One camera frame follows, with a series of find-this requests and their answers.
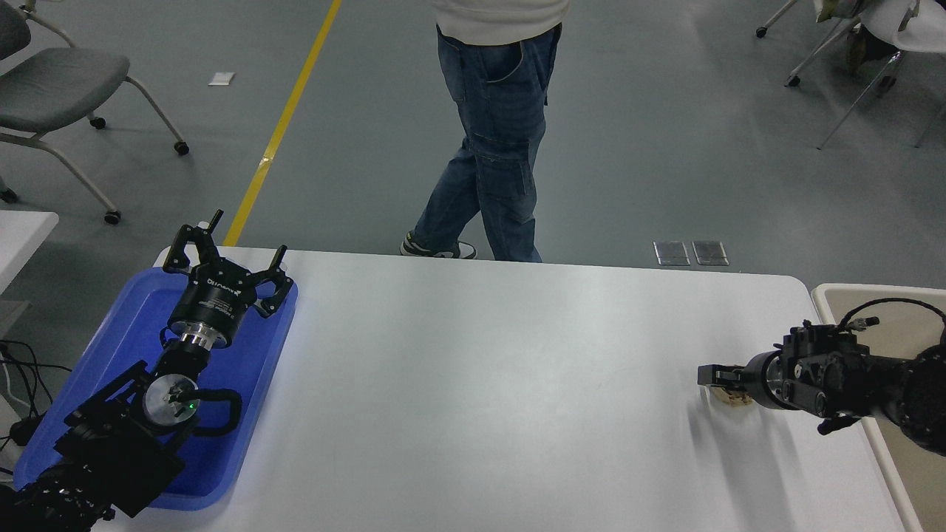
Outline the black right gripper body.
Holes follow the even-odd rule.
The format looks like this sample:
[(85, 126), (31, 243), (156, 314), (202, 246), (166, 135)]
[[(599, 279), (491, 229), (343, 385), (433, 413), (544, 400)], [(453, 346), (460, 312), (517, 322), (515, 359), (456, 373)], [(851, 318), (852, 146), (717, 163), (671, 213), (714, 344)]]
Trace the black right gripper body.
[(774, 407), (766, 379), (767, 368), (773, 356), (773, 352), (757, 354), (747, 361), (743, 368), (744, 390), (754, 402), (764, 408)]

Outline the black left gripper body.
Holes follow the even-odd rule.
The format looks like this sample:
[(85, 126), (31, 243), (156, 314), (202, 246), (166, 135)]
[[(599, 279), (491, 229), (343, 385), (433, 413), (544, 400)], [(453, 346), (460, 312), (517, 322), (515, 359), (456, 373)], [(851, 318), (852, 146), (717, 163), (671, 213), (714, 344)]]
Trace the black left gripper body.
[(180, 337), (192, 329), (211, 329), (217, 336), (213, 347), (229, 347), (251, 303), (256, 301), (256, 287), (250, 277), (250, 270), (230, 260), (192, 268), (168, 327)]

